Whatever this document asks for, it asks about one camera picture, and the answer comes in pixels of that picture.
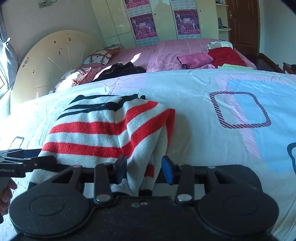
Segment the green cloth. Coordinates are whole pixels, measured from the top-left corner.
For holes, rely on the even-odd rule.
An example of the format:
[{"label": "green cloth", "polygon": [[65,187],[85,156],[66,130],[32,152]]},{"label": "green cloth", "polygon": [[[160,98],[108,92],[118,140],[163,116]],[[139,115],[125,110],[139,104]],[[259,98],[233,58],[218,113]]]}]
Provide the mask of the green cloth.
[{"label": "green cloth", "polygon": [[240,65],[233,65],[233,64],[223,64],[223,66],[218,66],[218,69],[242,69],[242,70],[247,70],[247,69],[253,69],[253,68],[240,66]]}]

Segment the white wall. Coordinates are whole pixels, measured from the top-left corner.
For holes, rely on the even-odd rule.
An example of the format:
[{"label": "white wall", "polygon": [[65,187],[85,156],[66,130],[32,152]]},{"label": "white wall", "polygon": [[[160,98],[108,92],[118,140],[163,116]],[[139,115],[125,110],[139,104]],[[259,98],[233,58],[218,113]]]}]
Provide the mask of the white wall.
[{"label": "white wall", "polygon": [[39,9],[41,0],[8,0],[3,18],[10,44],[22,60],[43,37],[59,30],[77,30],[91,35],[105,46],[90,0],[58,0]]},{"label": "white wall", "polygon": [[260,52],[283,67],[296,63],[296,15],[281,0],[259,0]]}]

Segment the curved headboard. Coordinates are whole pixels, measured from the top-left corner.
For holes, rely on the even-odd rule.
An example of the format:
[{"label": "curved headboard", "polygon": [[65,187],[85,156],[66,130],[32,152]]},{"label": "curved headboard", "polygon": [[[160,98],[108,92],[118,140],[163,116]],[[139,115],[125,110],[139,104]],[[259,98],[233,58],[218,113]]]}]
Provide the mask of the curved headboard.
[{"label": "curved headboard", "polygon": [[58,31],[40,40],[17,72],[11,113],[17,105],[48,94],[65,72],[77,68],[87,56],[101,49],[92,37],[75,30]]}]

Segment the human hand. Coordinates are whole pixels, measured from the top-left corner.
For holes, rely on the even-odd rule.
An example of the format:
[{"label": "human hand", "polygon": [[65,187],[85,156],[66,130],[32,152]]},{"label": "human hand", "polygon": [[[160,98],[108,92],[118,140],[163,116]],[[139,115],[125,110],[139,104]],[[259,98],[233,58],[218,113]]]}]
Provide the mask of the human hand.
[{"label": "human hand", "polygon": [[0,193],[0,214],[6,215],[8,214],[8,208],[10,206],[10,200],[12,198],[11,189],[17,189],[16,183],[10,179],[8,183],[8,187]]}]

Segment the curtain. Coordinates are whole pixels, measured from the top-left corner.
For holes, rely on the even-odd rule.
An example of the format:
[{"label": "curtain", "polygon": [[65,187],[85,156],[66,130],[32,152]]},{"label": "curtain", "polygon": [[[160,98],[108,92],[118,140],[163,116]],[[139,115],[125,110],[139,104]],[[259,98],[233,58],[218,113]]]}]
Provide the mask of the curtain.
[{"label": "curtain", "polygon": [[0,124],[10,115],[10,94],[20,60],[8,43],[2,9],[0,9]]}]

